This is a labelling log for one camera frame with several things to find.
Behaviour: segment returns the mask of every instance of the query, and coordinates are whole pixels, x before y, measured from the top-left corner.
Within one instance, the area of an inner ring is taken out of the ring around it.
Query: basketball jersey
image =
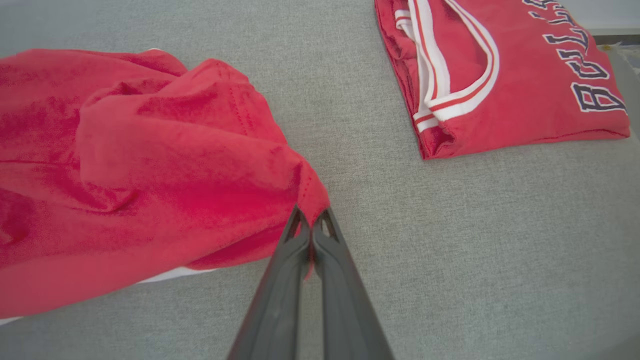
[[[376,0],[376,9],[423,158],[629,136],[607,55],[558,2]]]

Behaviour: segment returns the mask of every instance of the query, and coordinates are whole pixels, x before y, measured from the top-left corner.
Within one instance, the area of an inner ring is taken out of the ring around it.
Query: wrinkled fabric
[[[0,60],[0,318],[269,256],[326,189],[246,76],[168,53]]]

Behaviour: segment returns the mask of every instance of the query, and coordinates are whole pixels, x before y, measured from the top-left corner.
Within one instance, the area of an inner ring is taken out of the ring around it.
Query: folded red jersey
[[[606,54],[552,0],[376,0],[424,159],[629,136]]]
[[[264,258],[296,203],[329,205],[222,61],[26,51],[0,60],[0,114],[0,319]]]

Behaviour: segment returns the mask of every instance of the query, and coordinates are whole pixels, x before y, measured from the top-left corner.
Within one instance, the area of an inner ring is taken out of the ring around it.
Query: gray fabric surface
[[[594,359],[640,332],[637,139],[423,162],[370,0],[0,7],[0,55],[30,47],[158,47],[248,75],[326,184],[398,359]],[[224,358],[265,266],[16,321],[0,327],[0,358]],[[301,359],[321,359],[320,294],[312,278]]]

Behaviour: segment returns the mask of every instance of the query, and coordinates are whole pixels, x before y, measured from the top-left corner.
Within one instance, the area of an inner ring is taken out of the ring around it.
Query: white wall
[[[640,0],[559,0],[593,35],[640,34]]]

